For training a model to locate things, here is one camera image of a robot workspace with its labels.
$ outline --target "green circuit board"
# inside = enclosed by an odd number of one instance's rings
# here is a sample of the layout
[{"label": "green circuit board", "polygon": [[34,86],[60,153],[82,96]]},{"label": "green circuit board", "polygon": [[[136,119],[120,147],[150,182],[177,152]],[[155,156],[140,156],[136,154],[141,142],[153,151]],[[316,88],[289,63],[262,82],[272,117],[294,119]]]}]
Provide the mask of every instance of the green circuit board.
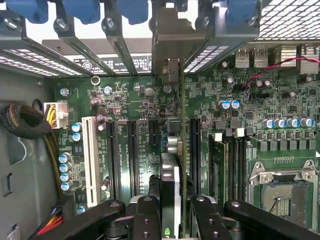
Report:
[{"label": "green circuit board", "polygon": [[[235,86],[247,82],[252,75],[260,69],[232,69],[213,70],[204,76],[186,76],[185,89],[179,89],[179,85],[173,87],[170,93],[163,90],[161,78],[154,77],[117,77],[101,78],[97,86],[93,86],[89,78],[83,79],[59,79],[55,82],[55,98],[57,102],[67,102],[69,111],[69,126],[81,122],[82,117],[95,116],[100,106],[93,107],[91,98],[99,98],[103,108],[107,109],[106,115],[117,122],[117,139],[119,148],[119,167],[121,186],[121,200],[129,203],[132,193],[130,190],[130,161],[128,159],[128,121],[137,121],[138,139],[138,194],[145,195],[149,191],[149,177],[160,173],[160,156],[166,151],[166,120],[167,117],[181,118],[181,91],[186,95],[186,117],[198,119],[200,122],[200,194],[212,195],[218,203],[230,200],[233,196],[240,197],[237,193],[244,192],[244,200],[263,208],[266,211],[283,216],[314,232],[319,231],[318,206],[319,206],[319,181],[314,177],[312,181],[295,179],[274,179],[268,184],[257,184],[253,187],[254,194],[249,195],[250,177],[253,174],[255,164],[262,163],[266,171],[300,171],[307,161],[312,161],[316,170],[319,170],[320,145],[318,130],[320,124],[320,81],[314,79],[308,84],[297,84],[298,76],[290,72],[271,71],[263,75],[261,80],[271,81],[271,86],[251,92],[251,99],[244,103],[244,91]],[[233,85],[224,85],[223,80],[232,76]],[[112,94],[104,94],[104,88],[112,88]],[[67,88],[68,97],[60,95],[60,90]],[[145,90],[151,89],[152,94],[146,95]],[[293,91],[296,97],[282,99],[286,91]],[[221,109],[219,102],[222,100],[239,100],[239,109]],[[165,110],[165,118],[159,117],[159,111]],[[276,119],[301,119],[311,118],[312,127],[284,127],[265,128],[264,120]],[[158,120],[160,141],[158,147],[149,144],[148,121]],[[211,137],[216,133],[224,133],[225,129],[217,129],[217,121],[225,122],[225,128],[229,128],[230,121],[234,121],[237,128],[252,128],[254,134],[244,138],[241,148],[244,148],[243,159],[245,169],[240,171],[237,167],[230,171],[231,160],[228,153],[231,143],[214,143],[211,146]],[[59,129],[60,153],[72,154],[72,130]],[[98,149],[100,162],[100,182],[109,176],[106,134],[98,133]],[[189,125],[187,126],[187,169],[190,172],[191,147]],[[211,155],[217,164],[212,163]],[[72,156],[72,180],[73,187],[66,194],[73,194],[76,190],[85,188],[85,166],[82,156]],[[287,194],[277,196],[279,191]],[[101,192],[102,201],[110,195],[106,191]],[[293,214],[292,204],[299,206]]]}]

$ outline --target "metal grille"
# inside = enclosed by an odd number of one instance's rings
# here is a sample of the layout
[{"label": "metal grille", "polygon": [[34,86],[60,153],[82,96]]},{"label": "metal grille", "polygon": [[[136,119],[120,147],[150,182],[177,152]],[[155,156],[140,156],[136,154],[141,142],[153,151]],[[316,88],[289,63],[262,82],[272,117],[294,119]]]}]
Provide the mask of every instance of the metal grille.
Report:
[{"label": "metal grille", "polygon": [[273,0],[261,14],[257,40],[320,39],[320,0]]},{"label": "metal grille", "polygon": [[56,73],[53,73],[53,72],[50,72],[50,71],[47,71],[47,70],[43,70],[41,68],[38,68],[38,67],[35,67],[35,66],[32,66],[32,65],[28,65],[28,64],[25,64],[25,63],[22,63],[22,62],[19,62],[19,61],[15,61],[15,60],[6,58],[4,56],[0,56],[0,64],[8,65],[8,66],[11,66],[11,67],[15,67],[15,68],[22,69],[22,70],[25,70],[25,71],[28,71],[28,72],[32,72],[32,73],[35,73],[35,74],[43,75],[43,76],[46,76],[46,77],[59,76]]},{"label": "metal grille", "polygon": [[60,63],[57,63],[55,61],[52,61],[48,58],[45,58],[44,56],[41,56],[39,54],[36,54],[35,52],[32,52],[30,50],[27,50],[27,49],[16,49],[16,50],[13,50],[13,49],[4,49],[5,52],[8,52],[10,54],[14,54],[18,57],[21,57],[21,58],[24,58],[24,59],[28,59],[30,61],[33,61],[35,63],[38,63],[38,64],[41,64],[43,66],[46,66],[48,68],[51,68],[51,69],[54,69],[54,70],[57,70],[61,73],[64,73],[64,74],[67,74],[67,75],[70,75],[70,76],[73,76],[73,75],[82,75],[81,73],[75,71],[75,70],[72,70],[66,66],[63,66],[61,65]]}]

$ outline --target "metal frame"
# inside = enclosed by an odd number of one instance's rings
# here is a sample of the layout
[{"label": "metal frame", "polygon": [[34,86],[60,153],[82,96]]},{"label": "metal frame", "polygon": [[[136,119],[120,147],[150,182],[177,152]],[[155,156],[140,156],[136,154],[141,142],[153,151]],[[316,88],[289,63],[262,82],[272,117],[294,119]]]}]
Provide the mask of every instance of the metal frame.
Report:
[{"label": "metal frame", "polygon": [[26,31],[26,20],[10,10],[0,10],[0,15],[4,21],[0,22],[0,50],[8,52],[9,56],[16,55],[21,62],[22,58],[36,60],[42,69],[49,68],[52,72],[59,72],[59,77],[63,76],[93,76],[93,73],[66,59],[62,55],[49,49],[48,47],[28,38]]},{"label": "metal frame", "polygon": [[116,73],[100,57],[98,57],[94,51],[76,37],[74,18],[66,13],[62,2],[57,0],[55,5],[56,20],[54,21],[53,28],[59,38],[78,54],[97,64],[105,74],[114,76]]},{"label": "metal frame", "polygon": [[122,16],[118,13],[115,0],[104,1],[104,19],[102,20],[101,27],[106,39],[122,60],[129,74],[137,76],[138,72],[123,37]]}]

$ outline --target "black pcie slot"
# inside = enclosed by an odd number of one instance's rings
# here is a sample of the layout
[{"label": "black pcie slot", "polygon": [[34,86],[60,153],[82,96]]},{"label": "black pcie slot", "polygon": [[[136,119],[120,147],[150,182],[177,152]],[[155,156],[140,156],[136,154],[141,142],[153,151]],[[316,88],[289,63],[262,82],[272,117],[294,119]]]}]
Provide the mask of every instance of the black pcie slot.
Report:
[{"label": "black pcie slot", "polygon": [[131,197],[139,195],[139,146],[136,120],[127,122]]},{"label": "black pcie slot", "polygon": [[121,194],[121,171],[119,159],[118,145],[118,129],[114,121],[106,123],[106,147],[109,165],[109,180],[110,180],[110,198],[122,199]]},{"label": "black pcie slot", "polygon": [[159,147],[159,123],[158,120],[149,120],[149,143],[151,147]]},{"label": "black pcie slot", "polygon": [[190,118],[190,173],[196,194],[201,192],[201,128],[200,119]]}]

